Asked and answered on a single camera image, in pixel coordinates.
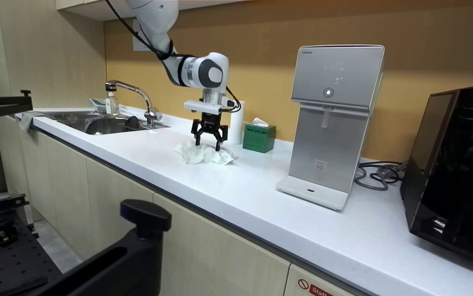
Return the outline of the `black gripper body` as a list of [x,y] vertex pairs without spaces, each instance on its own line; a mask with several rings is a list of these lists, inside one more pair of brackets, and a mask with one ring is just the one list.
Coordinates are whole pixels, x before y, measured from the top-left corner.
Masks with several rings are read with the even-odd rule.
[[204,114],[203,119],[196,119],[191,127],[193,135],[211,134],[216,140],[229,139],[229,127],[221,124],[221,116]]

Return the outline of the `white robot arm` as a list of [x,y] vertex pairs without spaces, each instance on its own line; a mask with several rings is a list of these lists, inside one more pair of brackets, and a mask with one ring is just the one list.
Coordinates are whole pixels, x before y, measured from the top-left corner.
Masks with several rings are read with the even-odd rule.
[[194,56],[178,51],[170,35],[180,17],[178,0],[125,2],[138,20],[138,32],[120,17],[111,0],[106,0],[127,30],[160,60],[175,86],[203,91],[201,99],[184,104],[186,109],[201,114],[201,119],[193,122],[191,134],[196,145],[201,145],[204,134],[211,134],[216,139],[216,150],[221,150],[222,143],[229,139],[229,127],[221,124],[222,114],[232,111],[226,104],[229,58],[222,53]]

